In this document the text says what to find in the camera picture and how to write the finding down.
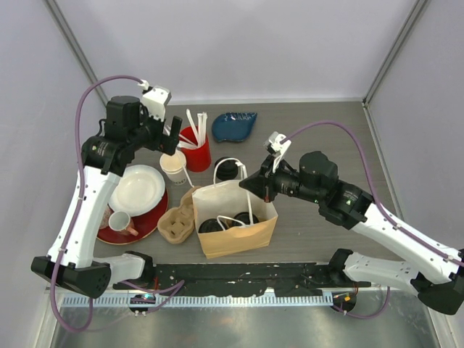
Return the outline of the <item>stack of white paper cups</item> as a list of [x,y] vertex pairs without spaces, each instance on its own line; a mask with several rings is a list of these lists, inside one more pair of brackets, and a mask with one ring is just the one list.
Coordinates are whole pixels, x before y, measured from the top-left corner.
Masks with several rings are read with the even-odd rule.
[[187,181],[186,157],[182,151],[176,149],[173,155],[163,154],[159,159],[159,165],[168,179],[175,185],[181,185]]

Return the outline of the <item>stack of black lids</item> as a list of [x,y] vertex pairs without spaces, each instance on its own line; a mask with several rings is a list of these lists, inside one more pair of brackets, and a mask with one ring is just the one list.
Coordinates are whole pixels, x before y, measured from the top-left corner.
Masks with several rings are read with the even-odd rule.
[[224,159],[225,157],[221,157],[215,162],[215,169],[217,170],[215,177],[219,181],[229,181],[236,179],[237,175],[239,174],[239,167],[237,166],[236,161],[229,159],[227,161],[221,162]]

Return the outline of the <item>brown paper bag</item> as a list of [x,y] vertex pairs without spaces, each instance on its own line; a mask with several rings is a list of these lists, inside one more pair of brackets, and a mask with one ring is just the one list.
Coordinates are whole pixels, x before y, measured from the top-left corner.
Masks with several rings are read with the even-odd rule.
[[208,259],[268,246],[278,220],[274,205],[241,188],[239,180],[217,182],[218,168],[228,161],[241,179],[248,177],[244,163],[226,157],[215,165],[212,184],[192,194],[196,234]]

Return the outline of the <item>brown pulp cup carrier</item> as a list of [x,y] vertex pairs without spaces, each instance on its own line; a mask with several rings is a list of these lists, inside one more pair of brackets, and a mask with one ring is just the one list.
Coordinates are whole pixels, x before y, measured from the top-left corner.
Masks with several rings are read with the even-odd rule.
[[182,196],[180,204],[158,220],[157,229],[168,243],[181,244],[192,234],[195,228],[192,195],[198,189],[200,186],[190,188]]

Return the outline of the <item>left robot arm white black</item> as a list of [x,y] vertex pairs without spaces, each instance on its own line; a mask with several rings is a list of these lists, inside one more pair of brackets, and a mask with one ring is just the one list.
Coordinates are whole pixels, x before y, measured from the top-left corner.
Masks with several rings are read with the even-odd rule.
[[135,153],[141,148],[175,152],[182,120],[174,117],[173,133],[165,134],[165,108],[170,98],[170,92],[154,89],[141,98],[114,96],[108,101],[100,132],[82,145],[83,171],[78,173],[60,232],[46,255],[33,258],[33,273],[92,299],[123,281],[138,289],[153,284],[150,256],[126,252],[96,259],[94,246],[109,199]]

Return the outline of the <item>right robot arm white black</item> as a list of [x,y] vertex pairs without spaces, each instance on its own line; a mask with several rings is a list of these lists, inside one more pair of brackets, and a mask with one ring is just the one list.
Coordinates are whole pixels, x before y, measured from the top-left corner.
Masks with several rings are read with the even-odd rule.
[[338,167],[322,152],[304,154],[299,169],[268,155],[240,187],[264,202],[278,194],[312,202],[326,221],[367,236],[401,259],[383,260],[337,249],[327,266],[335,286],[376,283],[406,291],[424,305],[454,315],[463,304],[463,251],[437,243],[388,212],[373,196],[339,179]]

